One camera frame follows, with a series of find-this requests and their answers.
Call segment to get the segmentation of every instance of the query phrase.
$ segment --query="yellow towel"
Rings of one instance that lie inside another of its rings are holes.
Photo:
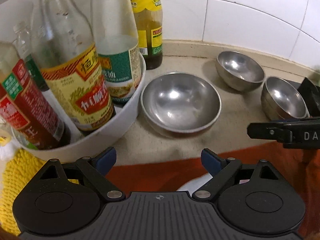
[[[19,149],[15,157],[6,165],[3,177],[3,190],[0,199],[0,222],[4,230],[19,235],[17,223],[13,218],[12,204],[20,191],[46,162],[26,150]]]

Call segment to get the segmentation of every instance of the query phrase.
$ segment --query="red bottle label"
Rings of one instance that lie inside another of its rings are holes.
[[[64,123],[31,79],[22,59],[0,86],[0,115],[38,149],[60,141]]]

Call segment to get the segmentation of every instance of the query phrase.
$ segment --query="bottle label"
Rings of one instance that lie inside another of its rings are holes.
[[[147,31],[139,31],[139,51],[143,56],[148,56]]]
[[[113,101],[120,104],[126,103],[141,79],[138,44],[119,54],[99,54],[99,58]]]
[[[162,52],[162,27],[151,30],[152,55]]]
[[[31,55],[28,55],[25,59],[26,67],[29,70],[29,74],[31,78],[35,81],[37,87],[40,89],[45,85],[45,81],[41,75],[39,68],[37,67],[36,63],[34,62]]]
[[[131,0],[131,4],[134,13],[142,12],[144,9],[153,12],[162,10],[160,0]]]
[[[67,63],[41,69],[41,72],[62,108],[80,130],[95,130],[112,117],[114,107],[95,44]]]
[[[56,147],[64,123],[45,100],[22,59],[0,85],[0,115],[38,149]]]

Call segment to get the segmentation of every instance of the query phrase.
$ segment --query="barcode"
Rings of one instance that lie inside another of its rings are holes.
[[[139,48],[139,50],[143,56],[148,56],[148,48]]]

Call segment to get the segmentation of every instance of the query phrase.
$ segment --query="metal screw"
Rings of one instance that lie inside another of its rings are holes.
[[[109,197],[109,198],[120,198],[120,197],[122,197],[122,192],[119,191],[119,190],[110,190],[107,193],[107,197]]]
[[[211,196],[210,192],[206,190],[198,190],[195,195],[198,198],[209,198]]]

